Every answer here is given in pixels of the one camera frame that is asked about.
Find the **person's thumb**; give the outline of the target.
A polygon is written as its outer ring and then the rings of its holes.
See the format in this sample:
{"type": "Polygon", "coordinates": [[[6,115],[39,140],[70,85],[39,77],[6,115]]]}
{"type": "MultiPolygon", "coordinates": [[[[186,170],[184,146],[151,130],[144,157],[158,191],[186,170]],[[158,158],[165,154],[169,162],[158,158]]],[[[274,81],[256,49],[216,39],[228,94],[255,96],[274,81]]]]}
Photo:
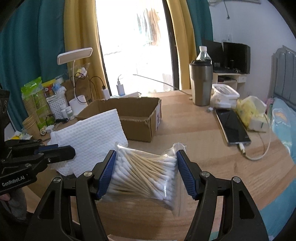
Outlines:
{"type": "Polygon", "coordinates": [[[9,194],[3,194],[0,196],[0,200],[2,201],[9,201],[10,200],[10,195],[9,194]]]}

